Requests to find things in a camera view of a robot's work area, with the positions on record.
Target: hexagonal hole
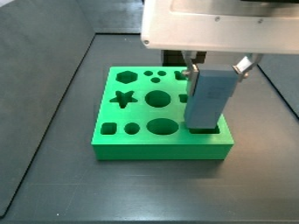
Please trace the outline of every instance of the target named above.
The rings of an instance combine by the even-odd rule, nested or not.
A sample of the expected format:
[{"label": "hexagonal hole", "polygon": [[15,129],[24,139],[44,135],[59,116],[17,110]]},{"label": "hexagonal hole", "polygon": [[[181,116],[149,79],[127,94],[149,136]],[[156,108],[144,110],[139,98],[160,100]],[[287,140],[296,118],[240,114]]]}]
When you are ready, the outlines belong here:
[{"label": "hexagonal hole", "polygon": [[128,84],[136,81],[137,74],[131,71],[124,71],[116,75],[116,80],[124,84]]}]

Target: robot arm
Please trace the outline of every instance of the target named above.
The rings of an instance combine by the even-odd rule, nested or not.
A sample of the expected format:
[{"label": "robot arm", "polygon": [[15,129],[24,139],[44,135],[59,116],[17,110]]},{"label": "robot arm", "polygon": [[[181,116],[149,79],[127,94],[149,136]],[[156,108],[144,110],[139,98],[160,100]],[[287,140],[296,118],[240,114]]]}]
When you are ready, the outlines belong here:
[{"label": "robot arm", "polygon": [[[187,65],[189,129],[214,129],[238,82],[264,53],[299,53],[299,0],[147,0],[147,48],[180,50]],[[196,52],[244,53],[235,65],[193,64]]]}]

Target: square hole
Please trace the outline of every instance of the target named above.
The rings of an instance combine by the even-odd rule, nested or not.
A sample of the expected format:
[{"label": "square hole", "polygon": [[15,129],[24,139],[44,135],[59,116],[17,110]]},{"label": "square hole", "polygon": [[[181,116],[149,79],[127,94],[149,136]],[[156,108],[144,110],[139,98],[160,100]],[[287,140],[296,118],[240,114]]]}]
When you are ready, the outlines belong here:
[{"label": "square hole", "polygon": [[100,128],[101,135],[115,135],[117,132],[117,124],[115,122],[104,122]]}]

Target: star-shaped hole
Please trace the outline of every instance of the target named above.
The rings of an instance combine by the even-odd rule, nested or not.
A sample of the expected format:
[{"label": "star-shaped hole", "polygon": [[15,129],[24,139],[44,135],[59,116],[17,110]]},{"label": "star-shaped hole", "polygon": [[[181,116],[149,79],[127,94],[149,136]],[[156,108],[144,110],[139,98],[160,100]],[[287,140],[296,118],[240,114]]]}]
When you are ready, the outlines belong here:
[{"label": "star-shaped hole", "polygon": [[127,93],[116,91],[116,98],[111,99],[109,102],[117,102],[119,107],[124,109],[129,102],[137,102],[136,98],[132,97],[133,93],[135,91],[129,91]]}]

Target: rectangular hole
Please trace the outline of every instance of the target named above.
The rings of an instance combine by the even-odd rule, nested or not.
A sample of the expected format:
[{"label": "rectangular hole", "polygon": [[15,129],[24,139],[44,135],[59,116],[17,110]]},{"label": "rectangular hole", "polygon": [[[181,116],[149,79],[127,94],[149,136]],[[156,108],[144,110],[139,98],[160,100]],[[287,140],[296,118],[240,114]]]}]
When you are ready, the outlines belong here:
[{"label": "rectangular hole", "polygon": [[189,129],[189,132],[192,134],[219,134],[220,133],[220,128],[219,125],[216,126],[215,129]]},{"label": "rectangular hole", "polygon": [[188,95],[187,94],[179,94],[180,102],[185,103],[188,101]]},{"label": "rectangular hole", "polygon": [[100,128],[101,135],[115,135],[117,132],[117,124],[115,122],[104,122]]},{"label": "rectangular hole", "polygon": [[175,72],[173,72],[173,75],[175,75],[175,79],[176,79],[177,81],[185,81],[185,80],[187,80],[187,78],[183,76],[183,73],[181,73],[181,72],[175,71]]}]

